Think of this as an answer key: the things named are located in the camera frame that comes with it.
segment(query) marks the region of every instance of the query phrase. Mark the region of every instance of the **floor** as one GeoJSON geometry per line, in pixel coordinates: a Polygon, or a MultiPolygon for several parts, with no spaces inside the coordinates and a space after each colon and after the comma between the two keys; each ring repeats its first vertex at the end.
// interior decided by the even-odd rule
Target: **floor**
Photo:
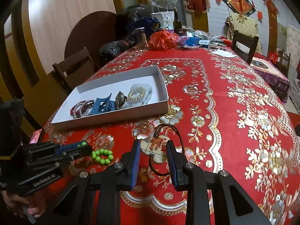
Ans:
{"type": "Polygon", "coordinates": [[[298,112],[290,98],[288,98],[287,103],[283,106],[287,112],[298,114],[298,112]]]}

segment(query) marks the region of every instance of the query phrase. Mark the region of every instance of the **gift bag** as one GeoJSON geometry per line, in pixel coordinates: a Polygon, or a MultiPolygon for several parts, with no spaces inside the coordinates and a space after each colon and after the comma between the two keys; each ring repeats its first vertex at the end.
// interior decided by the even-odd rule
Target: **gift bag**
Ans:
{"type": "Polygon", "coordinates": [[[168,5],[166,7],[167,11],[166,12],[160,12],[157,6],[154,6],[157,8],[158,13],[154,13],[154,7],[152,9],[152,13],[151,16],[156,18],[159,22],[160,22],[160,27],[164,28],[164,27],[168,27],[169,30],[173,30],[173,22],[174,22],[174,12],[173,12],[173,8],[170,4],[170,7],[172,9],[172,11],[168,11],[168,5]]]}

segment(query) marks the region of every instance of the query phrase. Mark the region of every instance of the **white paper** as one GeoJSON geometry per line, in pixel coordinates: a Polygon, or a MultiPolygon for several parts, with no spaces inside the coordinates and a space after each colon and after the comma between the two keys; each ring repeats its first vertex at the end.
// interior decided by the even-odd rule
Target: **white paper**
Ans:
{"type": "Polygon", "coordinates": [[[226,57],[226,58],[236,58],[237,55],[234,55],[232,52],[227,52],[227,51],[223,51],[223,50],[216,50],[214,52],[211,52],[213,54],[217,54],[219,56],[222,56],[222,57],[226,57]]]}

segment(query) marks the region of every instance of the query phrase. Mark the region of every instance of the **red tablecloth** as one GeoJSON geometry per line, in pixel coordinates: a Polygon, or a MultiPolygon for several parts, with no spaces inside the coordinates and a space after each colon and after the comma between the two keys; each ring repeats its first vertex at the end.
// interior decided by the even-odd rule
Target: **red tablecloth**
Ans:
{"type": "MultiPolygon", "coordinates": [[[[290,119],[271,88],[243,60],[210,51],[131,50],[119,55],[91,79],[158,65],[168,89],[169,113],[64,133],[56,131],[49,119],[44,140],[63,144],[85,140],[94,149],[111,149],[117,162],[134,139],[153,136],[159,123],[174,124],[189,162],[210,172],[228,170],[272,224],[288,224],[300,205],[299,141],[290,119]]],[[[178,137],[167,128],[163,133],[181,151],[178,137]]],[[[165,173],[168,166],[155,168],[165,173]]],[[[103,166],[88,157],[70,166],[73,174],[84,169],[95,173],[103,166]]],[[[66,183],[66,179],[54,183],[49,193],[57,194],[66,183]]],[[[214,223],[210,191],[208,195],[214,223]]],[[[153,174],[148,156],[141,154],[134,191],[121,192],[121,224],[182,225],[186,198],[185,192],[174,190],[170,176],[153,174]]]]}

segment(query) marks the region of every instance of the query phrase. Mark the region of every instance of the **white box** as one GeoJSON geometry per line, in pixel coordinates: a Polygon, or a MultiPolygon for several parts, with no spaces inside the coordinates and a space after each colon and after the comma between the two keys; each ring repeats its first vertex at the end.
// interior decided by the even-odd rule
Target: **white box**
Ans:
{"type": "Polygon", "coordinates": [[[133,69],[102,77],[77,86],[61,105],[51,124],[58,130],[65,130],[116,122],[125,119],[161,115],[168,113],[168,99],[166,84],[157,66],[133,69]],[[152,97],[146,105],[75,119],[70,115],[71,108],[80,101],[106,98],[110,93],[112,93],[110,100],[114,101],[119,91],[128,95],[131,86],[137,83],[147,83],[152,87],[152,97]]]}

